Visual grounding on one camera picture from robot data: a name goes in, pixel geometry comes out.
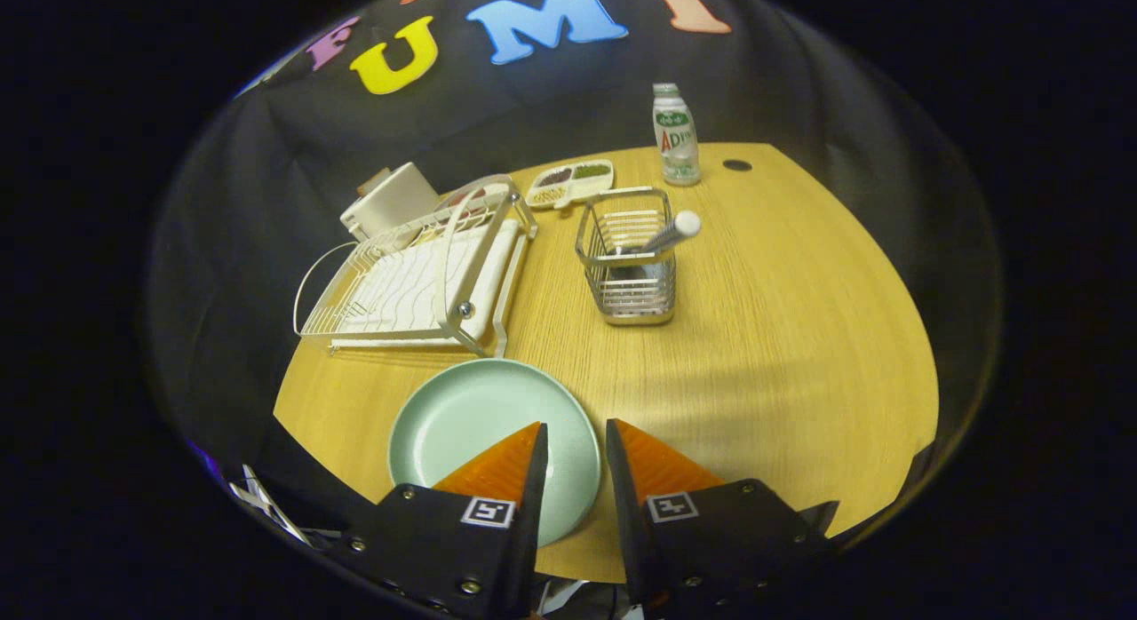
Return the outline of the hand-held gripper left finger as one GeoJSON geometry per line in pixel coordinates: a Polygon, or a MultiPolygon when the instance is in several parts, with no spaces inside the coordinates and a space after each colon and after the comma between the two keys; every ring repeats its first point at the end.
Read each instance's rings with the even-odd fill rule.
{"type": "Polygon", "coordinates": [[[507,497],[397,485],[326,556],[413,615],[528,619],[547,458],[548,427],[524,425],[474,458],[507,497]]]}

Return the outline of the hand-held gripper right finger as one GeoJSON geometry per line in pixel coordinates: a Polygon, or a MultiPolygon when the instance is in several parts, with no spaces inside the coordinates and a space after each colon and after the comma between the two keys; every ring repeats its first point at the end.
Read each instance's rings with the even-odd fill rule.
{"type": "Polygon", "coordinates": [[[829,559],[839,509],[795,509],[764,482],[727,482],[637,425],[606,423],[631,607],[645,615],[750,615],[785,579],[829,559]]]}

